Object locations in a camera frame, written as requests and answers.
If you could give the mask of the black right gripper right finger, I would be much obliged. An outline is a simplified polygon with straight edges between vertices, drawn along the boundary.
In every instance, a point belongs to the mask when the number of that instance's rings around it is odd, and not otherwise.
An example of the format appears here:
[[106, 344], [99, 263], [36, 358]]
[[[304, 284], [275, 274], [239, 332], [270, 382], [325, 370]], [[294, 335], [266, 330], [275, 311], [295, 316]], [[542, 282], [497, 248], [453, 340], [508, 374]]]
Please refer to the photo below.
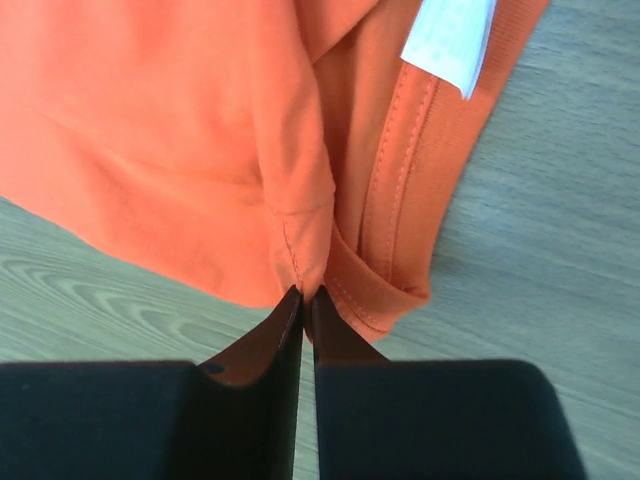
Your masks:
[[392, 361], [338, 314], [310, 307], [324, 479], [581, 479], [559, 398], [519, 360]]

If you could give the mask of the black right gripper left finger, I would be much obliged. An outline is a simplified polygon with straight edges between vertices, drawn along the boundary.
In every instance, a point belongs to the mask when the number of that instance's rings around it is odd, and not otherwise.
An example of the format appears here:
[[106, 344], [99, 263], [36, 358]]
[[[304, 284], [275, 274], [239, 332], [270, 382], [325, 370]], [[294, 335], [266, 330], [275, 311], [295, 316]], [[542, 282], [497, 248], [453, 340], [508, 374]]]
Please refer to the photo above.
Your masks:
[[5, 363], [5, 479], [289, 479], [301, 294], [202, 363]]

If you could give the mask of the orange t shirt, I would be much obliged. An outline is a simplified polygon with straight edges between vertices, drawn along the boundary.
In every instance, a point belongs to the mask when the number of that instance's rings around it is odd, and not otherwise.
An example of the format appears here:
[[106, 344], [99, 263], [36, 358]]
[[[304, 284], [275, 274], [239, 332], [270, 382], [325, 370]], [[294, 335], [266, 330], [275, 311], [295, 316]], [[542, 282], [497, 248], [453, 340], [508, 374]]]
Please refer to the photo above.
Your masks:
[[1, 194], [247, 307], [365, 339], [439, 227], [543, 1], [5, 1]]

